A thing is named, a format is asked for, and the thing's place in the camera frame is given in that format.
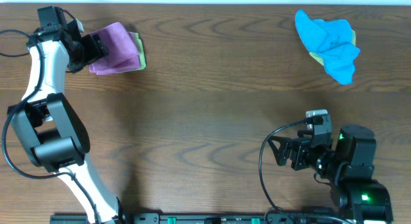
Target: green cloth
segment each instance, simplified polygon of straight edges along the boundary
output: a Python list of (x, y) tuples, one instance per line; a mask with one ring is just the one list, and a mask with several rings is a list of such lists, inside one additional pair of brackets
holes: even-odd
[[(353, 31), (353, 41), (351, 41), (351, 44), (355, 46), (355, 42), (356, 42), (356, 38), (355, 38), (355, 31)], [(320, 63), (321, 65), (324, 66), (324, 60), (318, 56), (317, 54), (315, 54), (314, 52), (309, 52), (310, 56), (314, 58), (314, 60), (316, 60), (318, 63)]]
[(136, 46), (137, 46), (137, 50), (139, 51), (139, 59), (140, 59), (140, 68), (136, 70), (143, 70), (144, 68), (146, 68), (146, 57), (144, 55), (143, 42), (141, 41), (138, 33), (134, 33), (134, 38), (136, 39)]

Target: wood grain surface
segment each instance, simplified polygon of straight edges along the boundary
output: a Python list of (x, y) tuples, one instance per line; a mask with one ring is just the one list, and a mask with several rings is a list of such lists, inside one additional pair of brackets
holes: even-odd
[[(36, 9), (0, 4), (0, 30), (33, 32)], [(57, 4), (89, 33), (113, 22), (138, 31), (144, 71), (68, 74), (66, 96), (88, 129), (91, 158), (125, 209), (163, 212), (265, 212), (258, 177), (263, 138), (278, 126), (326, 108), (334, 137), (348, 123), (376, 134), (374, 177), (391, 196), (396, 223), (411, 219), (411, 11), (393, 6)], [(347, 19), (361, 49), (354, 83), (341, 86), (305, 50), (293, 16)], [(0, 51), (22, 53), (25, 39), (0, 36)], [(27, 88), (31, 59), (0, 58), (0, 123)], [(297, 129), (284, 132), (289, 137)], [(32, 166), (14, 132), (13, 161)], [(313, 171), (278, 167), (265, 152), (269, 193), (285, 209), (332, 206)], [(47, 223), (83, 209), (58, 179), (15, 174), (0, 157), (0, 223)]]

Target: blue cloth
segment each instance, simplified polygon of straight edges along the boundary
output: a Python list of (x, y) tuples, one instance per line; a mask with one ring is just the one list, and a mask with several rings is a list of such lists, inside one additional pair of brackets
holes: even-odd
[(342, 85), (353, 83), (354, 59), (360, 50), (351, 44), (353, 32), (346, 20), (311, 20), (300, 9), (295, 14), (295, 27), (306, 49), (324, 60), (327, 74)]

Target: black mounting base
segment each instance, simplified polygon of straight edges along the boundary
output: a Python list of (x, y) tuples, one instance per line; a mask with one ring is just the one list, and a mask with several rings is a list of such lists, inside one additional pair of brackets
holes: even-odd
[[(270, 213), (266, 217), (261, 214), (134, 214), (133, 224), (294, 224), (294, 223), (323, 223), (333, 224), (338, 221), (323, 218), (295, 218), (316, 216), (334, 216), (332, 209), (321, 209), (311, 212), (287, 212), (286, 214)], [(53, 215), (50, 224), (88, 224), (86, 215)]]

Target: green led light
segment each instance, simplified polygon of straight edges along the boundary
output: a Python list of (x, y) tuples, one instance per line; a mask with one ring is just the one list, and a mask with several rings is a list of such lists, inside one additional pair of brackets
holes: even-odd
[(363, 201), (369, 201), (369, 200), (370, 200), (370, 198), (369, 198), (368, 195), (366, 195), (366, 194), (361, 195), (361, 199), (362, 199)]

